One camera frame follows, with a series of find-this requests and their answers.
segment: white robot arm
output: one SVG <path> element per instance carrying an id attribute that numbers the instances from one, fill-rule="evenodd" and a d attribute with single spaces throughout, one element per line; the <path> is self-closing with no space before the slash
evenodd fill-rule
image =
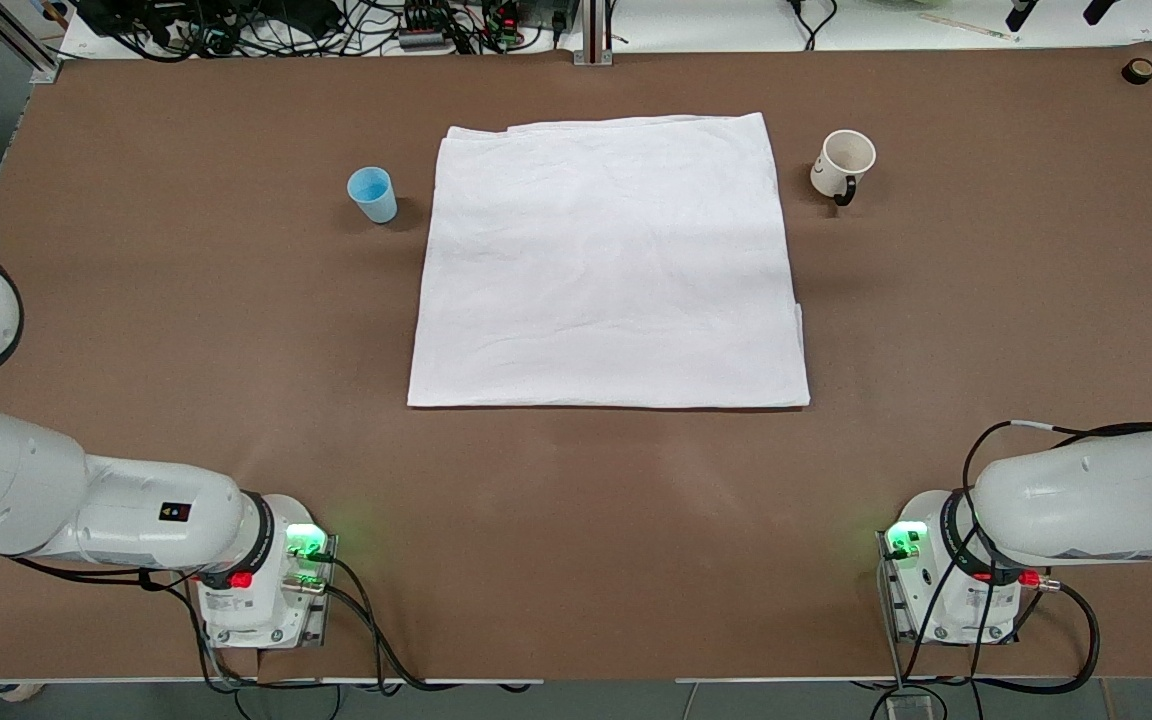
<path id="1" fill-rule="evenodd" d="M 23 327 L 0 266 L 0 365 Z M 301 502 L 227 475 L 86 455 L 67 435 L 0 414 L 0 555 L 195 575 L 215 646 L 317 644 L 329 539 Z"/>
<path id="2" fill-rule="evenodd" d="M 961 488 L 920 493 L 882 533 L 882 554 L 902 639 L 1010 641 L 1034 569 L 1152 560 L 1152 432 L 992 462 L 970 502 Z"/>

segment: gray floor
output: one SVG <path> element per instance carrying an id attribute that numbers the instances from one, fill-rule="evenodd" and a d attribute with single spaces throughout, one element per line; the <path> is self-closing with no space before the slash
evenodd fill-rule
<path id="1" fill-rule="evenodd" d="M 441 694 L 403 691 L 393 698 L 346 689 L 339 720 L 680 720 L 690 685 L 668 682 L 548 683 L 525 694 L 494 687 Z M 938 688 L 950 717 L 973 717 L 965 688 Z M 1058 697 L 980 691 L 988 720 L 1053 717 L 1062 720 L 1152 720 L 1152 680 L 1107 680 Z M 252 720 L 326 720 L 332 689 L 275 692 L 243 691 Z M 847 683 L 705 684 L 696 692 L 690 720 L 864 720 L 877 694 Z M 200 683 L 50 685 L 30 702 L 0 702 L 3 720 L 188 720 L 196 717 L 238 720 L 233 698 L 206 691 Z"/>

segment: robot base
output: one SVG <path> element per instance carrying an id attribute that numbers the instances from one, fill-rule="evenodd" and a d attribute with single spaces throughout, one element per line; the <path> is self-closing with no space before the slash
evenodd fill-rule
<path id="1" fill-rule="evenodd" d="M 924 643 L 975 644 L 984 615 L 982 643 L 1010 642 L 1011 623 L 1020 606 L 1020 583 L 993 588 L 988 612 L 983 612 L 990 591 L 980 582 L 958 568 L 952 568 L 952 552 L 941 533 L 941 510 L 950 498 L 947 491 L 920 493 L 901 511 L 900 521 L 879 536 L 879 550 L 887 573 L 888 607 L 895 620 L 896 639 L 915 642 L 923 620 L 927 620 Z M 935 607 L 929 608 L 932 594 L 946 569 L 945 581 Z"/>
<path id="2" fill-rule="evenodd" d="M 199 584 L 202 619 L 212 647 L 285 650 L 320 646 L 326 619 L 326 596 L 305 588 L 288 588 L 285 579 L 312 577 L 323 585 L 332 579 L 329 564 L 308 562 L 288 552 L 288 528 L 312 525 L 310 511 L 290 497 L 264 497 L 274 514 L 270 556 L 251 574 L 248 588 L 212 589 Z M 325 538 L 324 552 L 334 552 L 335 538 Z"/>

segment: black mug handle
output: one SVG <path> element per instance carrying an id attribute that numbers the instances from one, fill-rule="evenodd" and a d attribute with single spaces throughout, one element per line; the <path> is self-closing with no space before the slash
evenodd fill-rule
<path id="1" fill-rule="evenodd" d="M 856 176 L 847 176 L 847 192 L 833 196 L 833 200 L 842 209 L 851 204 L 851 198 L 856 196 Z"/>

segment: cup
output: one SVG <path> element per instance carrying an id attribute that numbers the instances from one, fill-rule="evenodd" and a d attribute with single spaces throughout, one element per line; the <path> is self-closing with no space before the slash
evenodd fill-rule
<path id="1" fill-rule="evenodd" d="M 349 176 L 346 184 L 349 199 L 357 202 L 371 222 L 387 223 L 397 214 L 397 200 L 394 199 L 394 183 L 389 182 L 389 173 L 381 168 L 357 169 Z"/>
<path id="2" fill-rule="evenodd" d="M 841 207 L 851 204 L 856 183 L 874 167 L 878 151 L 874 143 L 854 129 L 836 129 L 824 138 L 820 154 L 812 167 L 812 187 L 820 195 L 833 197 Z"/>

